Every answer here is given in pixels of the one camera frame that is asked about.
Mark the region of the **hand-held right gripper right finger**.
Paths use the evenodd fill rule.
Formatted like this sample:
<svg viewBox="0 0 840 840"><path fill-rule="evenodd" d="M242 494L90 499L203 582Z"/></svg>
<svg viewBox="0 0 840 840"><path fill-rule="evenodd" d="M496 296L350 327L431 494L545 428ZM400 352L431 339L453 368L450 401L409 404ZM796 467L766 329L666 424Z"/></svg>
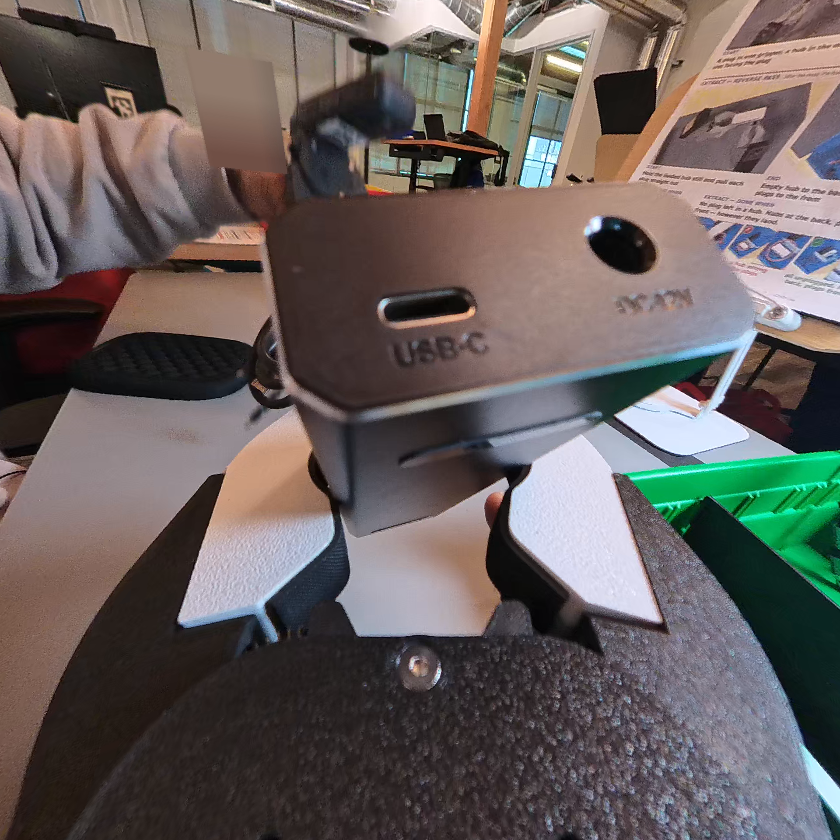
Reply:
<svg viewBox="0 0 840 840"><path fill-rule="evenodd" d="M492 533L489 574L535 625L664 624L612 470L585 437L511 480Z"/></svg>

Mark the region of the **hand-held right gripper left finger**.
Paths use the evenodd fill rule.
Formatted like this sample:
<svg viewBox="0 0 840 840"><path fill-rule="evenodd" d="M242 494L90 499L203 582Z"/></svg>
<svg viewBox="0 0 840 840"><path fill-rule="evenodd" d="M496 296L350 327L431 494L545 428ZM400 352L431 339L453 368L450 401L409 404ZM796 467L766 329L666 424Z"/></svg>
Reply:
<svg viewBox="0 0 840 840"><path fill-rule="evenodd" d="M177 617L182 627L240 617L273 627L270 598L337 535L329 498L309 475L310 452L290 408L229 463Z"/></svg>

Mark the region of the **long black usb hub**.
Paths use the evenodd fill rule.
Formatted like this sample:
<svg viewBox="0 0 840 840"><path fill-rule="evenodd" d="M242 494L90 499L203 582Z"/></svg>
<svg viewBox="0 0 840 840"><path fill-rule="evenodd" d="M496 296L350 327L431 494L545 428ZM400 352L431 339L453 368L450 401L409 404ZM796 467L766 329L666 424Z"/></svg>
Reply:
<svg viewBox="0 0 840 840"><path fill-rule="evenodd" d="M689 205L643 182L312 198L266 248L282 381L355 537L447 511L753 329Z"/></svg>

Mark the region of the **person's left forearm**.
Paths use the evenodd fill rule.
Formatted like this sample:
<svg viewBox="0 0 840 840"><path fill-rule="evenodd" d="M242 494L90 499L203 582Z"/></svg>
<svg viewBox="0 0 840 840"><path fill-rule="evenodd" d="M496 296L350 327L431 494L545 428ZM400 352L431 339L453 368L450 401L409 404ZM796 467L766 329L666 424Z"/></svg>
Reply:
<svg viewBox="0 0 840 840"><path fill-rule="evenodd" d="M255 222L172 111L119 118L100 104L77 122L1 109L1 292L71 275L139 268L225 225Z"/></svg>

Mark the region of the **person's left hand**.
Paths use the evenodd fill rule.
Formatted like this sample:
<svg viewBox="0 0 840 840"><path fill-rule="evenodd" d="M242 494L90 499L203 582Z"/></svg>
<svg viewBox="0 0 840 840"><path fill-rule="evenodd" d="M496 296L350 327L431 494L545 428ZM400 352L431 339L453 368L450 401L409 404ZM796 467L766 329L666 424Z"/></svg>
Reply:
<svg viewBox="0 0 840 840"><path fill-rule="evenodd" d="M285 174L225 168L230 192L252 220L268 225L287 207Z"/></svg>

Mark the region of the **wooden standing desk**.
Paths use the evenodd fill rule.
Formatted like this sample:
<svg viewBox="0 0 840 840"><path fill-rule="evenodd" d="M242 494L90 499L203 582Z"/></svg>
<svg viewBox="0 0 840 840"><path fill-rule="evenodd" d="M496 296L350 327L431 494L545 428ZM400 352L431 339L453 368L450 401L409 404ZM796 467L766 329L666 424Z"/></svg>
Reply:
<svg viewBox="0 0 840 840"><path fill-rule="evenodd" d="M508 181L509 152L488 140L478 143L461 143L450 140L420 140L412 137L382 142L387 145L388 153L392 158L406 158L411 162L408 176L409 193L417 191L418 169L422 162L439 163L445 158L456 161L455 171L449 179L450 187L467 186L469 180L467 173L475 169L478 163L487 160L499 161L499 167L493 176L493 186L502 187Z"/></svg>

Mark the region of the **green plastic bin, black divider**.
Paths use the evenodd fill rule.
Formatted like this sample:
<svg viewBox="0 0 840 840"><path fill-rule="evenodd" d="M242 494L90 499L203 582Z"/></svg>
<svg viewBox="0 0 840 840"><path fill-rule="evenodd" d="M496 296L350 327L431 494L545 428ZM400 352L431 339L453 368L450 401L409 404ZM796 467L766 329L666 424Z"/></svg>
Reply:
<svg viewBox="0 0 840 840"><path fill-rule="evenodd" d="M838 605L710 497L699 504L684 539L751 626L805 746L838 781Z"/></svg>

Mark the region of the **black equipment case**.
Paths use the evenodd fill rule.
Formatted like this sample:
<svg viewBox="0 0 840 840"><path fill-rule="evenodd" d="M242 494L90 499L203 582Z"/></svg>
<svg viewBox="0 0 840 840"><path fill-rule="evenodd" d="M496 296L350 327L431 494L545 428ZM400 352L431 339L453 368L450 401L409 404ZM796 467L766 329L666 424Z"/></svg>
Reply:
<svg viewBox="0 0 840 840"><path fill-rule="evenodd" d="M153 48L72 17L30 8L3 14L1 67L20 118L37 113L76 122L92 103L120 117L168 107Z"/></svg>

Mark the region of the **black monitor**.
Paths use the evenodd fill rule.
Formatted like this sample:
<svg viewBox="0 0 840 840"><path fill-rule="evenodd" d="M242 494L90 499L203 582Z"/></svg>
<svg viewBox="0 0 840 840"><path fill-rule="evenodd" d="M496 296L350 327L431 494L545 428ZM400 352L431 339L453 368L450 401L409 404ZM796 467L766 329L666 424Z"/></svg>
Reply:
<svg viewBox="0 0 840 840"><path fill-rule="evenodd" d="M639 135L657 106L658 71L605 73L593 82L602 135Z"/></svg>

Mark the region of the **red bag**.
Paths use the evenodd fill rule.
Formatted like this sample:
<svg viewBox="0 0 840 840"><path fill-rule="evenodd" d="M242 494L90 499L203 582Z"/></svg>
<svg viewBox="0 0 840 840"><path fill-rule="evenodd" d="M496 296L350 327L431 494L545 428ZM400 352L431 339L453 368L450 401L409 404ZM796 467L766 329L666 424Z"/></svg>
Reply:
<svg viewBox="0 0 840 840"><path fill-rule="evenodd" d="M87 353L119 299L132 268L102 269L68 276L58 286L23 295L2 295L4 308L13 301L83 300L97 303L101 316L95 322L66 322L33 326L17 333L17 356L29 375L57 375Z"/></svg>

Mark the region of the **printed instruction sheet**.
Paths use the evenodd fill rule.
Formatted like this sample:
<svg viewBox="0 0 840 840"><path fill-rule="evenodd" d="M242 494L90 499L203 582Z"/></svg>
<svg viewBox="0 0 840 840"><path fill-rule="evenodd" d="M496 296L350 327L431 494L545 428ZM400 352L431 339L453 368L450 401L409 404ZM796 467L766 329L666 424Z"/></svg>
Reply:
<svg viewBox="0 0 840 840"><path fill-rule="evenodd" d="M688 203L745 286L839 316L839 2L751 2L631 176Z"/></svg>

